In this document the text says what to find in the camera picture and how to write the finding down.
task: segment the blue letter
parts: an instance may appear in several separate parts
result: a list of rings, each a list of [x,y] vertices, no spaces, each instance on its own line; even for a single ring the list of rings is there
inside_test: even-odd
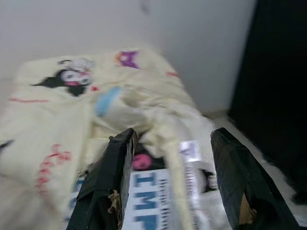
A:
[[[152,216],[140,216],[136,217],[135,220],[138,221],[143,221],[143,228],[145,230],[155,230],[157,229],[157,215],[152,215]]]
[[[155,196],[156,196],[156,192],[136,193],[134,197],[137,197],[137,198],[143,197],[143,199],[141,199],[141,202],[143,204],[135,205],[134,209],[139,210],[139,209],[155,208],[157,206],[156,202],[149,201],[150,199],[155,198]]]
[[[152,186],[155,185],[155,173],[152,172],[150,175],[151,175],[150,177],[140,177],[139,174],[136,174],[134,176],[135,179],[134,187],[139,187],[139,183],[143,182],[152,182]]]

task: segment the white wall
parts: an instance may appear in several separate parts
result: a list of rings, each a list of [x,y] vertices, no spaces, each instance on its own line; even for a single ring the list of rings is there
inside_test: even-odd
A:
[[[145,46],[175,66],[201,112],[226,109],[254,3],[0,0],[0,77],[26,60]]]

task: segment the floor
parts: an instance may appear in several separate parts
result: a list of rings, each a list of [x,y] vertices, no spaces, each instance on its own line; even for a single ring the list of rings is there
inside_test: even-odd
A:
[[[0,79],[0,114],[3,112],[5,100],[12,91],[12,81],[8,78]],[[285,199],[287,205],[295,216],[296,220],[301,226],[307,227],[307,206],[297,206],[291,201],[294,190],[285,182],[282,172],[269,165],[261,156],[261,152],[257,149],[239,130],[236,129],[223,113],[216,113],[213,119],[217,127],[226,128],[232,135],[234,135],[243,145],[245,145],[256,160],[263,166],[270,177],[274,180],[277,188]]]
[[[261,151],[255,147],[234,125],[232,125],[227,117],[224,115],[219,118],[213,119],[217,127],[224,127],[230,132],[234,137],[236,137],[243,145],[245,145],[256,160],[262,165],[270,177],[274,180],[278,190],[282,194],[286,204],[292,211],[297,222],[302,227],[307,227],[307,206],[306,205],[296,205],[291,201],[292,195],[295,191],[285,182],[283,173],[275,166],[269,165],[261,155]]]

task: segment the black object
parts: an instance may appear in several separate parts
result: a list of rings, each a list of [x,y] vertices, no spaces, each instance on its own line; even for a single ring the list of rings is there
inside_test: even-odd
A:
[[[211,144],[218,187],[233,229],[300,229],[273,180],[244,145],[224,128],[212,133]],[[257,212],[252,224],[239,224],[243,194]]]
[[[131,161],[137,134],[133,129],[110,137],[108,147],[81,187],[67,230],[117,230],[128,200]]]
[[[307,203],[307,1],[259,0],[229,112]]]

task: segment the blue patch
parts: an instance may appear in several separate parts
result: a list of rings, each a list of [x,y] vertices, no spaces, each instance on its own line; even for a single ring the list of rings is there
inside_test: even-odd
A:
[[[113,100],[118,96],[120,91],[120,87],[114,87],[98,98],[95,106],[95,112],[97,116],[106,115],[110,105],[112,104]]]

